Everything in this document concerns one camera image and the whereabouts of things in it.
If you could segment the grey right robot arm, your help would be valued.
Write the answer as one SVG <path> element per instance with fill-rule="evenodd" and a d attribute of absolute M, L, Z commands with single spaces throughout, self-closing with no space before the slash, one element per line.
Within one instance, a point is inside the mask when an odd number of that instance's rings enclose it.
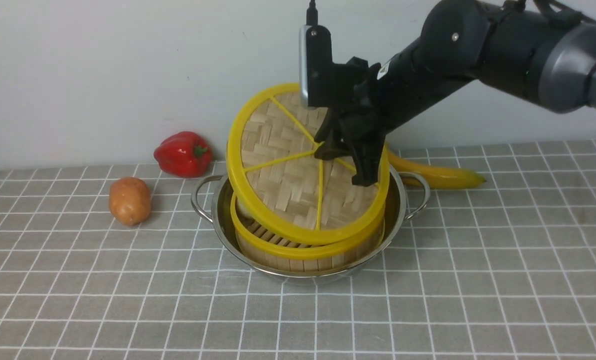
<path fill-rule="evenodd" d="M 299 35 L 303 105 L 326 108 L 314 156 L 351 157 L 352 183 L 378 182 L 388 133 L 474 80 L 556 114 L 596 109 L 596 21 L 556 0 L 503 6 L 442 0 L 413 43 L 385 64 L 332 59 L 310 1 Z"/>

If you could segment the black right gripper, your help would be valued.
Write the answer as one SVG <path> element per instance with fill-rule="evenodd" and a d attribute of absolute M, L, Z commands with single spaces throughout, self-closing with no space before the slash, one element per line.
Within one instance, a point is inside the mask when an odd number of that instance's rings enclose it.
<path fill-rule="evenodd" d="M 383 66 L 368 68 L 351 88 L 351 105 L 328 110 L 331 122 L 315 134 L 320 144 L 316 159 L 350 157 L 345 143 L 352 143 L 352 184 L 369 187 L 378 182 L 386 136 L 474 80 L 465 73 L 431 69 L 423 53 L 426 45 L 431 42 L 417 38 Z"/>

